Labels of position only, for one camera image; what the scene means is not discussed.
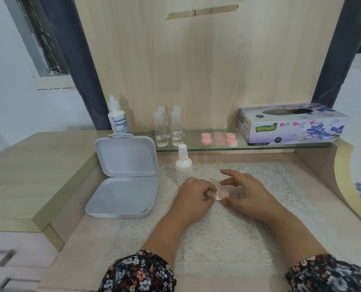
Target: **forearm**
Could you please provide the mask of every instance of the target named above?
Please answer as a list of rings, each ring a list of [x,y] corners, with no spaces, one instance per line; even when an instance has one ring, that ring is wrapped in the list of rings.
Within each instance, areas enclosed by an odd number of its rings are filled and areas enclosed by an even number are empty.
[[[289,266],[294,266],[312,256],[327,253],[307,227],[288,210],[270,226],[283,249]]]
[[[182,225],[179,219],[167,213],[156,225],[141,249],[159,255],[174,268],[179,241],[186,229],[187,226]]]

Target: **lace doily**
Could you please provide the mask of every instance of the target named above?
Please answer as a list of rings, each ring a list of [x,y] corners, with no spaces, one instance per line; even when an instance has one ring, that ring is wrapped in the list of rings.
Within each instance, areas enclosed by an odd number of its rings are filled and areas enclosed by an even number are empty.
[[[263,182],[277,200],[303,221],[320,243],[338,259],[349,255],[331,228],[279,164],[233,164],[225,166],[194,165],[193,176],[199,179],[227,178],[222,168],[249,173]],[[159,187],[152,213],[142,219],[117,219],[105,240],[104,252],[96,271],[103,274],[116,259],[137,252],[160,218],[171,206],[178,186],[174,166],[161,166],[156,175]],[[224,186],[231,196],[241,196],[241,187]],[[198,223],[188,228],[177,251],[175,274],[178,276],[248,276],[269,278],[287,271],[282,250],[271,230],[239,212],[215,202]]]

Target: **tissue box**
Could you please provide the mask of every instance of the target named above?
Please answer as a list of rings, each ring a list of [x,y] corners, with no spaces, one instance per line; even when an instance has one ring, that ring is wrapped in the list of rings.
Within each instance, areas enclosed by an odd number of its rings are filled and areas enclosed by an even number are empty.
[[[348,116],[319,103],[239,109],[237,126],[250,146],[333,142]]]

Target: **hand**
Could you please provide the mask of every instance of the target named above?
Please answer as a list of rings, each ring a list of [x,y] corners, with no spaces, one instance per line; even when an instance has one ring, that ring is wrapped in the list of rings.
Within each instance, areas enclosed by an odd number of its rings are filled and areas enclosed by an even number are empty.
[[[285,216],[288,211],[271,193],[266,190],[263,183],[248,173],[236,170],[221,169],[221,173],[231,176],[220,181],[221,185],[242,186],[244,197],[241,199],[224,198],[222,205],[232,207],[251,218],[273,224],[278,218]]]
[[[167,215],[175,217],[186,230],[201,220],[212,207],[215,201],[213,197],[208,196],[203,200],[203,194],[208,190],[216,192],[217,188],[210,181],[190,177],[179,188]]]

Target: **drawer handle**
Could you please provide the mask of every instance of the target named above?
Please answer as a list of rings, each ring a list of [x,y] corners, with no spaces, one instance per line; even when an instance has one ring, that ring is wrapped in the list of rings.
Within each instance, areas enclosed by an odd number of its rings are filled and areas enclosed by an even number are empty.
[[[0,284],[0,292],[36,292],[35,290],[27,289],[16,289],[16,288],[5,288],[5,286],[10,282],[21,282],[21,283],[40,283],[40,280],[23,280],[23,279],[13,279],[6,277]]]
[[[3,259],[0,260],[0,266],[5,266],[9,260],[12,259],[12,257],[16,254],[16,251],[14,251],[13,249],[10,250],[0,250],[0,254],[5,254],[6,255],[3,257]]]

